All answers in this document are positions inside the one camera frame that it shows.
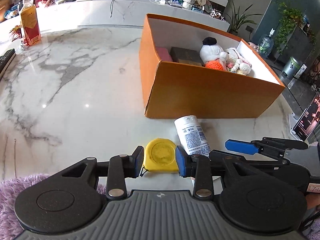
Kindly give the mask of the person right hand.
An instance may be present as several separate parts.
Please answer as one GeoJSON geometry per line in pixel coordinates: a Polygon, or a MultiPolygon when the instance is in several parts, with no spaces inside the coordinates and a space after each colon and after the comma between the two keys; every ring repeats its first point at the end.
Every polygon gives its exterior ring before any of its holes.
{"type": "Polygon", "coordinates": [[[306,195],[307,210],[314,210],[317,206],[320,206],[320,194],[310,193],[306,195]]]}

